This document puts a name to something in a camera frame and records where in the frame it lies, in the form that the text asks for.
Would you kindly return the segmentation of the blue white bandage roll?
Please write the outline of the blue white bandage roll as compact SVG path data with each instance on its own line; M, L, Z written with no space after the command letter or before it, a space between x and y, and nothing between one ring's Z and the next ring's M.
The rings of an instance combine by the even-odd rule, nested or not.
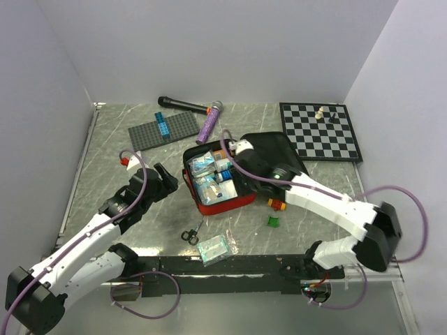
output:
M215 178L218 183L221 183L232 179L232 175L230 173L230 170L223 170L221 172L216 173Z

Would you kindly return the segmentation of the bag of alcohol wipes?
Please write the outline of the bag of alcohol wipes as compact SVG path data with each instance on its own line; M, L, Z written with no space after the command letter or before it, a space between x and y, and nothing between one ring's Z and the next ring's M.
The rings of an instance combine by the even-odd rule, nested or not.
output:
M216 170L214 155L211 150L203 155L192 158L189 167L194 177L201 177L213 173Z

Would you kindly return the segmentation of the blue cotton swab pouch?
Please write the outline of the blue cotton swab pouch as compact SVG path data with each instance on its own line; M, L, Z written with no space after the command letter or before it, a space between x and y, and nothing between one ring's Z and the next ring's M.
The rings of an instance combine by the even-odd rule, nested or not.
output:
M215 204L224 199L220 186L211 175L195 178L193 185L204 205Z

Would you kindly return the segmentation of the red medicine kit case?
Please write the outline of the red medicine kit case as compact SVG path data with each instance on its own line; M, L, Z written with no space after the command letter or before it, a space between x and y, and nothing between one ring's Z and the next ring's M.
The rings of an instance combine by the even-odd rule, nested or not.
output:
M308 173L307 168L296 153L291 141L282 132L247 133L242 136L242 139L250 142L254 147L254 150L260 154L261 158L269 163L272 168L271 173L268 175L269 179L274 177L275 172L285 174L289 179L292 179L298 174ZM209 150L216 151L220 148L220 142L209 142L187 149L182 157L184 166L184 169L182 170L183 179L189 188L191 197L195 201L199 212L204 216L212 216L238 207L243 207L252 203L258 195L258 193L252 191L248 187L246 181L243 179L245 174L239 172L235 167L232 167L230 172L237 191L237 197L228 200L225 199L211 205L204 205L200 201L193 185L193 176L189 167L189 161L194 157L203 155ZM277 194L267 196L272 199L284 201L286 187L282 185L274 186L277 187Z

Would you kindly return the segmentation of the black handled scissors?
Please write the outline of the black handled scissors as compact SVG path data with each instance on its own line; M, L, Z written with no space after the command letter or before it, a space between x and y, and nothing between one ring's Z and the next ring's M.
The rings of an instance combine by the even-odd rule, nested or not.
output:
M196 246L199 242L199 238L197 237L198 231L201 228L205 221L205 217L202 217L200 222L197 224L197 226L193 229L190 229L189 231L185 230L181 234L181 239L183 241L187 241L189 245Z

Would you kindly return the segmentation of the white plastic medicine bottle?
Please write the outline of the white plastic medicine bottle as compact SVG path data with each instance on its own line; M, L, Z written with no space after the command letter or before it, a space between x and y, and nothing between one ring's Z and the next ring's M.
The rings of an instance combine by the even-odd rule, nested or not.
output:
M217 172L222 172L225 170L229 170L232 166L232 163L228 158L223 158L220 160L215 161L215 167Z

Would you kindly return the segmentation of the brown bottle orange cap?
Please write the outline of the brown bottle orange cap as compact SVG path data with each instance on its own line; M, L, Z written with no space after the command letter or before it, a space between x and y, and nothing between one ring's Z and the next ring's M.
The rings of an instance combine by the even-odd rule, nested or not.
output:
M213 151L212 154L216 161L227 158L227 154L223 149Z

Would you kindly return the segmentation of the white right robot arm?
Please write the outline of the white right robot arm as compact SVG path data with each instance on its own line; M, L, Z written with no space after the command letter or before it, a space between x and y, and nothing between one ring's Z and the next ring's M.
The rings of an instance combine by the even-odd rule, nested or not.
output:
M302 169L270 163L247 142L237 145L235 167L250 178L257 191L283 197L286 204L302 207L338 225L348 236L318 241L305 260L306 273L320 278L329 269L359 263L385 272L402 237L397 213L391 204L355 200L314 181Z

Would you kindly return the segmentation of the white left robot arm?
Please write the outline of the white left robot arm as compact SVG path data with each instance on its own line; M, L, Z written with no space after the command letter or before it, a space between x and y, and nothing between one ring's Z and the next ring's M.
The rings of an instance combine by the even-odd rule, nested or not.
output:
M10 273L6 310L32 334L47 334L81 296L111 279L134 278L137 253L114 241L177 189L177 178L162 164L139 168L58 251L29 270Z

